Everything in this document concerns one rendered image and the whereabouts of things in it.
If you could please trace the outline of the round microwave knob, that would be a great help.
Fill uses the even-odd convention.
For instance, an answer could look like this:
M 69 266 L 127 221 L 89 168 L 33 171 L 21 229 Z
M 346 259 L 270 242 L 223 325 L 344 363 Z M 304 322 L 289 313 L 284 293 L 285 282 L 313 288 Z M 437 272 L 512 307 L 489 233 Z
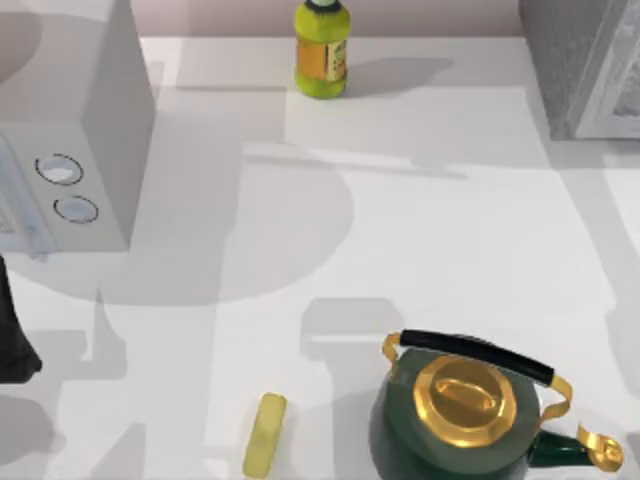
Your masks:
M 60 218 L 75 224 L 88 224 L 99 216 L 96 204 L 83 196 L 58 199 L 53 208 Z
M 74 185 L 84 177 L 81 165 L 74 158 L 60 153 L 37 158 L 35 169 L 44 180 L 54 185 Z

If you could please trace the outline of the pale microwave oven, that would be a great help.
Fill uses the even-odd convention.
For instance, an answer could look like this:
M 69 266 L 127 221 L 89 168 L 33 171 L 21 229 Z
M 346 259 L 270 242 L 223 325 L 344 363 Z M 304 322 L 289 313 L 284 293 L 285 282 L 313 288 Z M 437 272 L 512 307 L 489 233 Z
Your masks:
M 0 253 L 126 250 L 155 112 L 130 0 L 0 0 Z M 35 161 L 54 153 L 83 179 L 44 180 Z M 98 218 L 60 218 L 71 196 Z

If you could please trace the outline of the green bottle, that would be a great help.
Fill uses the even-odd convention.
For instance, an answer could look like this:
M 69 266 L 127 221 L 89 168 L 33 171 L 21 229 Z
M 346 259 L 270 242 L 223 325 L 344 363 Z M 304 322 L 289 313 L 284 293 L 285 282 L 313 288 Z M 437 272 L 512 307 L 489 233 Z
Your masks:
M 294 14 L 295 82 L 307 96 L 332 99 L 347 82 L 351 15 L 341 0 L 304 0 Z

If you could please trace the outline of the green and gold kettle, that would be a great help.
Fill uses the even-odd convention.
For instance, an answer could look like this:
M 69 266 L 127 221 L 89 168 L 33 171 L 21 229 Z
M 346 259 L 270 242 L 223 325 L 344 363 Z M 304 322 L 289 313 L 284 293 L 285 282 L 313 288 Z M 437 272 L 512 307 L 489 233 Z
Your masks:
M 613 438 L 543 429 L 571 408 L 573 388 L 537 360 L 485 340 L 404 329 L 371 411 L 369 450 L 381 480 L 525 480 L 530 469 L 624 463 Z

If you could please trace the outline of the grey cabinet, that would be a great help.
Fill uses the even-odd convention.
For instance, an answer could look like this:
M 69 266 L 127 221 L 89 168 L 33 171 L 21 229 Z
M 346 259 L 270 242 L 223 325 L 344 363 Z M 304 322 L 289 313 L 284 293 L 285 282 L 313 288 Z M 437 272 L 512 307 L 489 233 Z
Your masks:
M 640 0 L 519 0 L 555 140 L 640 140 Z

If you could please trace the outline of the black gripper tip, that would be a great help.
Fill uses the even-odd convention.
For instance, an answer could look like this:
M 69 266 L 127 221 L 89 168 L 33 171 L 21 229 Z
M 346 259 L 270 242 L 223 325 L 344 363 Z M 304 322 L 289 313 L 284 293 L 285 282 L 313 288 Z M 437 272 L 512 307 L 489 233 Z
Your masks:
M 26 384 L 42 366 L 16 314 L 6 264 L 0 255 L 0 384 Z

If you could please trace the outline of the flat yellow square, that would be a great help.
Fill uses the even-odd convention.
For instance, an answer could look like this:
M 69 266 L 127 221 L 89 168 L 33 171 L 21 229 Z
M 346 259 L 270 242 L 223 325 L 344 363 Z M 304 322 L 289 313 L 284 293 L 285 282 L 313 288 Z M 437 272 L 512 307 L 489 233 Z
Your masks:
M 277 451 L 288 401 L 280 394 L 262 395 L 245 447 L 242 473 L 248 480 L 266 480 Z

